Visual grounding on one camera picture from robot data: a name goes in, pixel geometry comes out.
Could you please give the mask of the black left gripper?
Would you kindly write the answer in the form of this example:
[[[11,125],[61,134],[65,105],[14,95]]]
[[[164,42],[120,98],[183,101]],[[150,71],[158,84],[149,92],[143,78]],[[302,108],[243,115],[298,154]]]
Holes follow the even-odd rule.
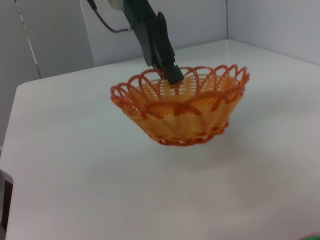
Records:
[[[175,52],[163,13],[159,11],[156,16],[147,0],[124,0],[123,13],[138,39],[147,66],[152,67],[158,75],[165,75],[170,85],[181,82],[184,75],[179,66],[175,65]]]

